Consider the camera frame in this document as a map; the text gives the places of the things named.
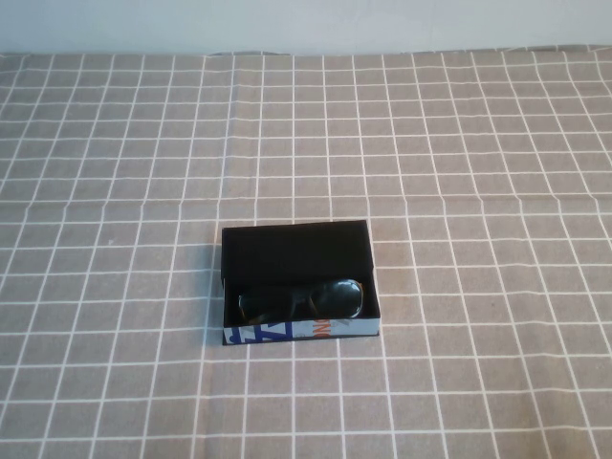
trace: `table surface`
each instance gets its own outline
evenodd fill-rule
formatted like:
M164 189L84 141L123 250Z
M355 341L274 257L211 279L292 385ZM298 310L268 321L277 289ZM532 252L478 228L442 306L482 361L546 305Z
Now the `table surface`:
M3 458L609 458L612 50L0 57ZM367 219L381 335L221 346L220 229Z

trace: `black box lid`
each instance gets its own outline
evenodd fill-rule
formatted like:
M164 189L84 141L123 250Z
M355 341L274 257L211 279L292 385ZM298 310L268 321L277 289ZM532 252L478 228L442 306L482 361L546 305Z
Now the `black box lid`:
M361 278L374 266L365 220L224 228L221 240L224 285Z

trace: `gray checkered fabric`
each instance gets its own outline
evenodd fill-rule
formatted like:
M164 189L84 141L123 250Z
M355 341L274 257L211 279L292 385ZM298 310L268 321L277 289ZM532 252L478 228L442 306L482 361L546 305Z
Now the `gray checkered fabric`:
M0 56L0 457L610 458L611 150L610 48ZM221 345L361 218L379 337Z

